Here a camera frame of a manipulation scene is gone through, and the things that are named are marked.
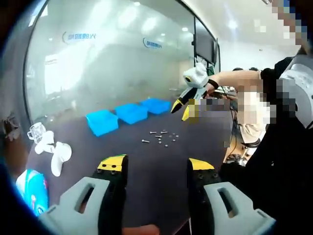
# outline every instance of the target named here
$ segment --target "screen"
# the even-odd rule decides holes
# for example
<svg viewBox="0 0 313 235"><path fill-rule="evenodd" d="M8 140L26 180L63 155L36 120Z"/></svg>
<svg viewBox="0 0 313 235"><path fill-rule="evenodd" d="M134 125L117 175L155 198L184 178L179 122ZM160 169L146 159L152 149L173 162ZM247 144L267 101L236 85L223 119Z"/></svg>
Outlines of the screen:
<svg viewBox="0 0 313 235"><path fill-rule="evenodd" d="M214 64L214 38L204 25L196 19L196 53Z"/></svg>

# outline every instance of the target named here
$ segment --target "blue plastic bin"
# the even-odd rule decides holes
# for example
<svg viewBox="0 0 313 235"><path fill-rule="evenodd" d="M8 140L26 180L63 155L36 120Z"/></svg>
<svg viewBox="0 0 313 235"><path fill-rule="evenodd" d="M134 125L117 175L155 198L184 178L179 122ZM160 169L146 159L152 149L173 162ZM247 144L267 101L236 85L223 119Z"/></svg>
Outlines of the blue plastic bin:
<svg viewBox="0 0 313 235"><path fill-rule="evenodd" d="M160 99L147 99L140 104L148 109L148 111L152 114L162 114L165 112L168 112L170 110L171 102L170 101L164 101Z"/></svg>
<svg viewBox="0 0 313 235"><path fill-rule="evenodd" d="M97 137L118 129L118 117L108 110L87 114L86 119L88 126Z"/></svg>
<svg viewBox="0 0 313 235"><path fill-rule="evenodd" d="M125 104L115 108L116 115L128 124L134 124L148 117L147 108L137 104Z"/></svg>

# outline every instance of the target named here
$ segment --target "dark table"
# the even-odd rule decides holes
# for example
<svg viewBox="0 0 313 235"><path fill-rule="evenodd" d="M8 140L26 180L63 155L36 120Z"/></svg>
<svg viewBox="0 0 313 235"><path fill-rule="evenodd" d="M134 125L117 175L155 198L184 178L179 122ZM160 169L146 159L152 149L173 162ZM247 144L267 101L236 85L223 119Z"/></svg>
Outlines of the dark table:
<svg viewBox="0 0 313 235"><path fill-rule="evenodd" d="M172 234L188 218L186 163L196 158L219 168L229 146L231 114L206 112L195 123L182 122L183 109L175 114L150 115L134 125L119 122L119 129L94 136L84 117L55 126L55 141L68 143L71 159L63 164L60 177L51 173L52 154L37 155L34 146L27 168L44 174L48 182L49 204L58 204L60 195L81 178L91 176L99 163L110 156L129 155L127 199L123 224L135 227L154 223L163 235ZM162 144L150 131L167 130L179 135L171 142L169 134Z"/></svg>

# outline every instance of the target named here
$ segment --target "clear glass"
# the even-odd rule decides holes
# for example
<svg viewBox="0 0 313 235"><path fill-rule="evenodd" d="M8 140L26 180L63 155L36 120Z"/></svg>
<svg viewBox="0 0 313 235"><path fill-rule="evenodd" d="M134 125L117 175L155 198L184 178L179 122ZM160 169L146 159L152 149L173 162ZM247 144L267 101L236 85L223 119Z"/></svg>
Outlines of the clear glass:
<svg viewBox="0 0 313 235"><path fill-rule="evenodd" d="M193 66L193 16L175 0L162 2L50 0L26 59L32 121L48 127L149 97L174 98Z"/></svg>

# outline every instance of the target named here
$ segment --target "glass cup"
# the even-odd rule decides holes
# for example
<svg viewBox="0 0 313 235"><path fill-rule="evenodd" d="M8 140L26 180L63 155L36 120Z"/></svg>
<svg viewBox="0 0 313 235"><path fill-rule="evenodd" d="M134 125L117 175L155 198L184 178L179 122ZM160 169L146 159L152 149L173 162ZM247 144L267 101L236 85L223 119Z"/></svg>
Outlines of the glass cup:
<svg viewBox="0 0 313 235"><path fill-rule="evenodd" d="M29 128L27 136L30 140L38 144L43 138L43 134L46 132L45 126L41 122L37 122Z"/></svg>

